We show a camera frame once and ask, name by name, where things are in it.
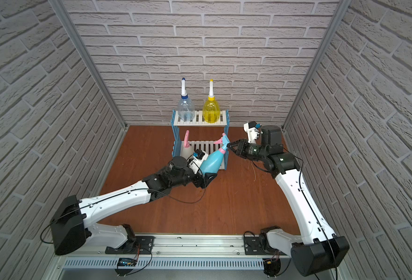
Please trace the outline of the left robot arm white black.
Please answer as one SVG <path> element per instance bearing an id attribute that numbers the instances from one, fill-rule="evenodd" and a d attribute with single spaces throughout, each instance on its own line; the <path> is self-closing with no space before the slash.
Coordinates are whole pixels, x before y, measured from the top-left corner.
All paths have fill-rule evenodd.
<path id="1" fill-rule="evenodd" d="M 55 254 L 73 253 L 84 245 L 119 249 L 134 241 L 133 231 L 128 225 L 100 225 L 100 220 L 167 197 L 171 189 L 181 185 L 193 183 L 204 189 L 216 178 L 219 169 L 220 165 L 209 159 L 187 160 L 177 156 L 156 173 L 123 189 L 92 198 L 64 198 L 50 222 Z"/>

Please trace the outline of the white pink spray bottle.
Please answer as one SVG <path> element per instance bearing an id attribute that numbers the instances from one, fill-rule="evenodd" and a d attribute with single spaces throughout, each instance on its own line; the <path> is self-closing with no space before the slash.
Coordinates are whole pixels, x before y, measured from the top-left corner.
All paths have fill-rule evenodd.
<path id="1" fill-rule="evenodd" d="M 187 130 L 185 133 L 184 141 L 182 142 L 180 155 L 188 159 L 194 154 L 194 146 L 189 141 L 190 131 Z"/>

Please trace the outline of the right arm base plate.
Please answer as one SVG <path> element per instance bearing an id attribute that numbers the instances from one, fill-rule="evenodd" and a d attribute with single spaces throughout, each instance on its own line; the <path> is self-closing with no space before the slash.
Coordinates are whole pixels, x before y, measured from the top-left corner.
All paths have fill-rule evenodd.
<path id="1" fill-rule="evenodd" d="M 291 241 L 279 234 L 270 234 L 268 236 L 245 234 L 243 236 L 243 249 L 247 256 L 272 256 L 279 253 L 280 256 L 290 257 Z"/>

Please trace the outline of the clear spray bottle blue cap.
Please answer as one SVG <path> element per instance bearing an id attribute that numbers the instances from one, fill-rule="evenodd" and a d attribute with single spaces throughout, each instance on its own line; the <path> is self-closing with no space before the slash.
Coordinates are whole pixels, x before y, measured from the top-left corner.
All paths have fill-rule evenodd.
<path id="1" fill-rule="evenodd" d="M 181 99 L 178 102 L 178 113 L 182 121 L 193 121 L 195 117 L 195 107 L 186 92 L 186 79 L 181 79 Z"/>

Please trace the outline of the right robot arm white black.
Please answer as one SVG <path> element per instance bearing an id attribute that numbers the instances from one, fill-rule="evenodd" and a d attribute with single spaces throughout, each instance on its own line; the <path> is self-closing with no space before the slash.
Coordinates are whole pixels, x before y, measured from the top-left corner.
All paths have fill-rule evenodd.
<path id="1" fill-rule="evenodd" d="M 306 277 L 337 269 L 350 245 L 335 233 L 313 200 L 303 178 L 303 160 L 284 148 L 278 126 L 252 121 L 244 124 L 244 131 L 245 139 L 227 141 L 228 150 L 240 158 L 263 163 L 263 171 L 270 173 L 282 189 L 300 230 L 299 235 L 293 235 L 277 226 L 267 227 L 261 231 L 262 248 L 286 254 Z"/>

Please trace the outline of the teal pink spray bottle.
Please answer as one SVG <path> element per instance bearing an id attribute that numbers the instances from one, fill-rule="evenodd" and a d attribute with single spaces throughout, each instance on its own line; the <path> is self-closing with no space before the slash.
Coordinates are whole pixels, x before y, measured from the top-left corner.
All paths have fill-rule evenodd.
<path id="1" fill-rule="evenodd" d="M 222 146 L 219 148 L 219 150 L 208 155 L 207 159 L 201 164 L 200 170 L 203 175 L 206 175 L 207 173 L 218 173 L 221 163 L 227 152 L 229 143 L 229 138 L 226 133 L 223 133 L 222 137 L 214 142 L 214 144 L 221 144 Z"/>

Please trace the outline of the yellow spray bottle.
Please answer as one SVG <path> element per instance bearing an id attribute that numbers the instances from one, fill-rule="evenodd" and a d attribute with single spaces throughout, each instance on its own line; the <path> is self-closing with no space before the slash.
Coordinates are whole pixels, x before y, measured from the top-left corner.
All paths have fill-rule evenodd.
<path id="1" fill-rule="evenodd" d="M 216 123 L 220 119 L 221 109 L 214 95 L 214 81 L 211 79 L 209 84 L 208 99 L 202 109 L 202 117 L 206 123 Z"/>

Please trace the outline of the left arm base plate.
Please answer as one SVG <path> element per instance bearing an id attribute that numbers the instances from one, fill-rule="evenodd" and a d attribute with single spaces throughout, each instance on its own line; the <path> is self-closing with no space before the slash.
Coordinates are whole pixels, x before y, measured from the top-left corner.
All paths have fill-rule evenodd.
<path id="1" fill-rule="evenodd" d="M 137 236 L 135 240 L 128 240 L 119 248 L 106 247 L 106 254 L 115 255 L 150 255 L 155 236 Z"/>

